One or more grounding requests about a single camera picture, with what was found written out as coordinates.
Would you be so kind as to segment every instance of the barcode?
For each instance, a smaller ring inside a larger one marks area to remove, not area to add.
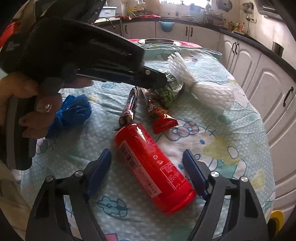
[[[134,170],[138,166],[138,161],[134,157],[133,153],[131,153],[131,151],[126,143],[122,144],[121,153],[123,154],[124,158],[127,160],[131,169]]]

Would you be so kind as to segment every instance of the hello kitty tablecloth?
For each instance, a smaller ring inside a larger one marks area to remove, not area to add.
[[[233,86],[231,110],[217,114],[193,95],[182,93],[170,112],[178,126],[155,135],[143,96],[139,95],[134,121],[143,124],[168,158],[189,178],[182,154],[190,149],[195,158],[228,178],[247,176],[257,193],[266,219],[272,210],[275,185],[266,133],[260,114],[250,104],[234,77],[218,61],[221,54],[207,49],[168,45],[142,45],[145,65],[169,70],[168,56],[178,51],[197,80]],[[185,241],[204,206],[200,197],[176,214],[166,217],[157,210],[113,146],[118,118],[131,85],[96,82],[84,89],[64,89],[68,94],[87,95],[92,115],[83,126],[64,131],[56,139],[38,140],[32,168],[24,171],[21,191],[32,205],[44,179],[70,176],[96,160],[104,148],[112,152],[112,164],[98,194],[90,200],[92,210],[108,241]],[[65,198],[69,223],[79,237],[69,199]],[[221,234],[229,205],[228,197],[214,237]]]

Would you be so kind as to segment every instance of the blue gripper pad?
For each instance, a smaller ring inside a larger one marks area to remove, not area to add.
[[[94,196],[100,188],[111,164],[111,152],[105,148],[96,161],[91,161],[84,173],[86,175],[86,194],[88,198]]]
[[[197,161],[189,149],[183,152],[182,160],[197,194],[203,199],[206,199],[209,196],[209,168],[204,162]]]

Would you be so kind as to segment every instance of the red bottle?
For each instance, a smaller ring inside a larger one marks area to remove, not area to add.
[[[196,196],[191,184],[166,157],[141,124],[123,127],[114,142],[154,204],[171,215]]]

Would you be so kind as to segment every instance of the human hand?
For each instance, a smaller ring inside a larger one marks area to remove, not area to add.
[[[66,84],[63,88],[83,88],[92,85],[92,80],[78,77],[75,81]],[[32,137],[35,139],[45,137],[48,132],[48,127],[55,119],[56,112],[61,108],[61,94],[58,93],[54,96],[42,97],[37,82],[20,72],[8,74],[6,77],[0,79],[0,127],[4,127],[4,129],[8,100],[12,95],[18,98],[37,96],[38,104],[36,106],[36,111],[27,113],[16,121],[18,121],[21,126],[28,127],[22,133],[23,137]]]

